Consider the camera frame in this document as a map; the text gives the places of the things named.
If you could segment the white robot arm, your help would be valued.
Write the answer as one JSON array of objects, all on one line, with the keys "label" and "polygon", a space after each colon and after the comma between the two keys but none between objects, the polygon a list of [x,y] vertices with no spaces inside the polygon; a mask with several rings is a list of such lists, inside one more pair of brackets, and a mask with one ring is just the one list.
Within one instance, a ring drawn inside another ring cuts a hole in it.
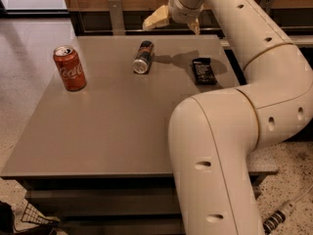
[{"label": "white robot arm", "polygon": [[170,118],[169,154],[187,235],[265,235],[246,157],[313,117],[313,70],[254,0],[169,0],[143,24],[197,30],[209,2],[246,84],[192,96]]}]

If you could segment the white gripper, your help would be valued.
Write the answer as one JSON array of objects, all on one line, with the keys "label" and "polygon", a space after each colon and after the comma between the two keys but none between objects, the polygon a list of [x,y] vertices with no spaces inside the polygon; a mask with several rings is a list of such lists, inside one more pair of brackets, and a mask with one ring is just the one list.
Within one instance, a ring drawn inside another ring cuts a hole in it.
[{"label": "white gripper", "polygon": [[202,11],[204,0],[168,0],[168,6],[157,8],[143,22],[143,30],[152,30],[169,25],[169,19],[179,24],[187,24],[195,34],[201,33],[199,15]]}]

